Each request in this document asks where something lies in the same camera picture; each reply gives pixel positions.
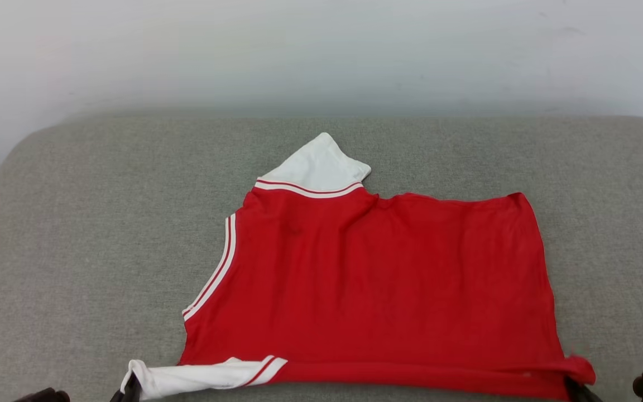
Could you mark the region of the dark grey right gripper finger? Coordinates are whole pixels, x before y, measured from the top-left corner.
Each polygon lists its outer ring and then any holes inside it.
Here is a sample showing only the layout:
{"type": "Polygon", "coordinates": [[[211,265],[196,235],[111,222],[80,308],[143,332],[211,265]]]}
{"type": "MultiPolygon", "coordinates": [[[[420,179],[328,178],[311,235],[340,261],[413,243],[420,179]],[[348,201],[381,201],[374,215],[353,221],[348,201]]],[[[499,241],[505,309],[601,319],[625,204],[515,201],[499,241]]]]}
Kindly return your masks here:
{"type": "Polygon", "coordinates": [[[571,377],[564,377],[564,386],[571,402],[602,402],[597,394],[571,377]]]}

